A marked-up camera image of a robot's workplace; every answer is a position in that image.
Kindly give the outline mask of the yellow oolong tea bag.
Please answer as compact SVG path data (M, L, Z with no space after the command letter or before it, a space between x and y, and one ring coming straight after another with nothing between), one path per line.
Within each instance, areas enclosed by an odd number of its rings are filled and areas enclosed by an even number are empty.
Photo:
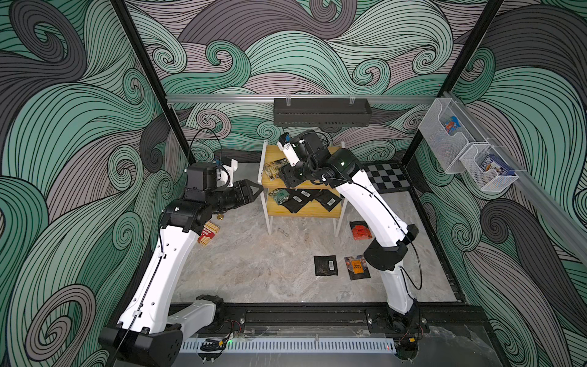
M272 161L264 164L263 172L269 180L276 180L280 177L280 169L286 165L289 165L289 162L285 158Z

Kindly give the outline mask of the red tea bag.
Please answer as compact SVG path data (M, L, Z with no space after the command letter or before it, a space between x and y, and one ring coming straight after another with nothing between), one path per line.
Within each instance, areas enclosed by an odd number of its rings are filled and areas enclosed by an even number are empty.
M373 239L371 230L365 221L351 221L349 223L353 238L356 241Z

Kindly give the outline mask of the black tea bag barcode top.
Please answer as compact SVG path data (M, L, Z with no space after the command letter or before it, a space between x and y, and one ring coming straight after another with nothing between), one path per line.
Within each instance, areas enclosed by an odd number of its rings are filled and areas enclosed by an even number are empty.
M338 275L337 259L335 255L315 255L313 261L316 276Z

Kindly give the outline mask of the black orange tea bag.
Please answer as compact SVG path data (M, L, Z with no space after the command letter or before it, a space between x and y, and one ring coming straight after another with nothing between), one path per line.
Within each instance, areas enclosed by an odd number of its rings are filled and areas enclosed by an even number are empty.
M351 281L371 278L367 261L363 255L345 257L345 266Z

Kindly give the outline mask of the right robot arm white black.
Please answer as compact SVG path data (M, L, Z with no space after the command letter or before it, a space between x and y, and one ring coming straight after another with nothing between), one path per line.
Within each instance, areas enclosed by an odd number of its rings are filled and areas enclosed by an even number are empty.
M345 148L296 148L279 144L292 177L327 185L342 194L367 223L375 237L363 258L379 270L386 292L388 322L397 333L417 327L419 310L404 274L404 257L418 229L406 224L384 201L354 154Z

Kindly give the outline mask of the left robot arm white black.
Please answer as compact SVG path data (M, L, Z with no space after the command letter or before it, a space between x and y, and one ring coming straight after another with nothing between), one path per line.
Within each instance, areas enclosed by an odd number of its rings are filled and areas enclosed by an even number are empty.
M204 193L187 189L162 211L157 245L143 278L114 327L104 327L99 344L115 361L140 366L171 366L182 342L212 324L221 324L222 300L203 296L170 314L186 259L212 216L254 202L264 188L248 179Z

